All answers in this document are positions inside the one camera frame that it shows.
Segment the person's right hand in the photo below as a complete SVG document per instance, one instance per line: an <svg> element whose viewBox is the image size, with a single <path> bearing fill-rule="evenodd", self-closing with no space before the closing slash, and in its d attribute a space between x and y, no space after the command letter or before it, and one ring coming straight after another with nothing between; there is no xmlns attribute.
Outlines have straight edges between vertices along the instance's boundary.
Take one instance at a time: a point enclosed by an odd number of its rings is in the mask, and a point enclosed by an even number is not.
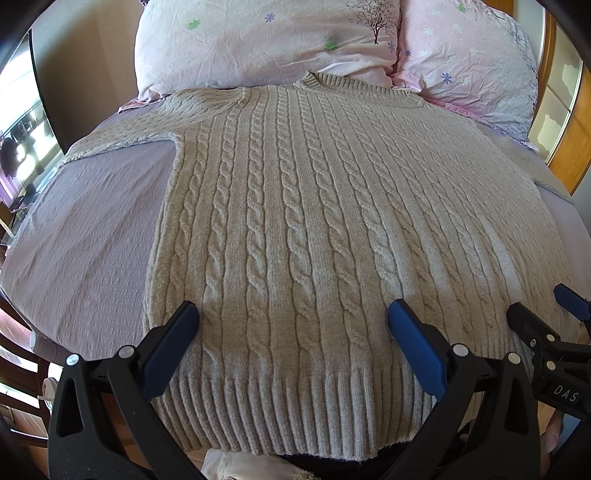
<svg viewBox="0 0 591 480"><path fill-rule="evenodd" d="M564 414L555 410L549 419L545 432L540 437L541 442L541 466L540 475L545 476L551 461L551 453L558 446L562 433Z"/></svg>

